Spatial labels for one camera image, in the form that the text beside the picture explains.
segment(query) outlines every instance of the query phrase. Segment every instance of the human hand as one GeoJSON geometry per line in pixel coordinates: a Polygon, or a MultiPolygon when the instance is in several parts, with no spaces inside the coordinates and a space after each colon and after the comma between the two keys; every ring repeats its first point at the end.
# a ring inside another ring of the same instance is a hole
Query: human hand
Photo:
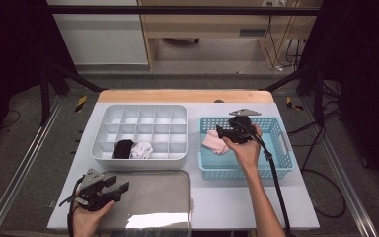
{"type": "MultiPolygon", "coordinates": [[[[257,135],[262,136],[263,132],[260,128],[255,123],[253,123],[253,126],[257,132],[257,135]]],[[[252,172],[258,172],[257,167],[261,147],[254,139],[243,144],[233,143],[227,137],[223,137],[222,139],[226,145],[232,149],[233,152],[235,152],[236,159],[246,175],[252,172]]]]}
{"type": "Polygon", "coordinates": [[[98,225],[105,214],[107,214],[115,204],[110,201],[103,208],[97,211],[88,211],[75,201],[73,205],[73,235],[75,237],[91,237],[98,228],[98,225]]]}

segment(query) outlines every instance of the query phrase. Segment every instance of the folded pink fabric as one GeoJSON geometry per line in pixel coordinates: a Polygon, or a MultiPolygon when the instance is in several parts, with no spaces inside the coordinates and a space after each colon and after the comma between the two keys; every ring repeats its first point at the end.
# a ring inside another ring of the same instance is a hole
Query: folded pink fabric
{"type": "Polygon", "coordinates": [[[229,147],[224,141],[218,138],[216,130],[208,130],[202,144],[211,149],[215,154],[224,154],[229,151],[229,147]]]}

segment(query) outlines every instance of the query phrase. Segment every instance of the black horizontal bar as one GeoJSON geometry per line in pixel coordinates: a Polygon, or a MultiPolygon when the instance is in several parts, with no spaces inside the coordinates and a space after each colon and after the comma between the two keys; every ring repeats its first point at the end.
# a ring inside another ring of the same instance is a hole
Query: black horizontal bar
{"type": "Polygon", "coordinates": [[[182,6],[25,6],[34,11],[49,11],[52,14],[153,14],[153,15],[273,15],[273,16],[320,16],[333,11],[320,8],[293,7],[182,7],[182,6]]]}

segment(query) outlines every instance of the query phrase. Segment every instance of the gray floor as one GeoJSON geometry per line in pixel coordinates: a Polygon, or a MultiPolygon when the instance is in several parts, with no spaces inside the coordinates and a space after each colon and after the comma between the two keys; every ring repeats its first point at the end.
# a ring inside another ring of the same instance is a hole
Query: gray floor
{"type": "MultiPolygon", "coordinates": [[[[157,61],[152,72],[129,70],[117,72],[84,73],[84,77],[100,86],[108,88],[205,88],[205,89],[256,89],[261,88],[290,73],[287,67],[282,72],[269,71],[254,40],[202,39],[200,44],[190,40],[168,39],[161,41],[157,61]]],[[[9,209],[2,213],[5,218],[0,223],[0,236],[39,236],[42,234],[63,234],[45,228],[52,213],[48,207],[57,200],[64,184],[65,176],[78,146],[81,131],[86,126],[97,93],[84,90],[69,81],[71,92],[62,99],[60,112],[48,132],[31,168],[26,171],[23,185],[13,199],[9,209]],[[88,95],[81,113],[74,113],[79,98],[88,95]]],[[[297,98],[293,89],[296,82],[276,91],[274,99],[288,131],[311,121],[307,111],[297,111],[286,107],[286,96],[291,96],[294,105],[307,106],[309,98],[297,98]]],[[[3,126],[0,130],[0,198],[17,173],[24,155],[36,133],[40,122],[39,88],[34,87],[15,96],[3,126]]],[[[329,104],[327,112],[336,109],[329,104]]],[[[313,127],[290,136],[291,144],[299,164],[304,162],[309,146],[316,136],[313,127]]],[[[353,189],[368,214],[379,235],[379,174],[376,170],[365,169],[361,165],[360,153],[353,138],[338,116],[326,121],[326,141],[330,141],[344,168],[353,189]]],[[[339,182],[331,166],[331,156],[320,142],[313,150],[308,168],[317,170],[339,182]]],[[[324,213],[336,214],[341,210],[341,198],[328,182],[305,173],[304,179],[311,198],[318,203],[317,208],[324,213]]],[[[321,228],[312,231],[296,231],[297,236],[365,236],[358,229],[357,216],[349,206],[344,216],[331,219],[318,215],[321,228]]]]}

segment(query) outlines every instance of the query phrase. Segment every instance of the teal plastic basket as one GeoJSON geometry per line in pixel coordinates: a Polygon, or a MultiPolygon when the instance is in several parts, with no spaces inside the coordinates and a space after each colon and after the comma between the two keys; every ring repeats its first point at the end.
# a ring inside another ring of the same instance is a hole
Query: teal plastic basket
{"type": "MultiPolygon", "coordinates": [[[[216,125],[230,129],[228,120],[229,118],[201,118],[199,120],[201,142],[209,130],[215,130],[216,125]]],[[[281,130],[281,126],[276,118],[251,118],[251,121],[256,123],[262,130],[262,139],[268,151],[272,153],[276,174],[279,179],[283,178],[288,172],[294,169],[295,164],[293,160],[294,153],[289,145],[287,133],[281,130]]],[[[198,166],[205,180],[245,178],[245,174],[239,166],[232,150],[229,150],[225,154],[218,155],[201,144],[201,150],[198,153],[198,166]]],[[[272,178],[270,165],[265,158],[263,148],[261,148],[260,152],[258,170],[261,178],[272,178]]]]}

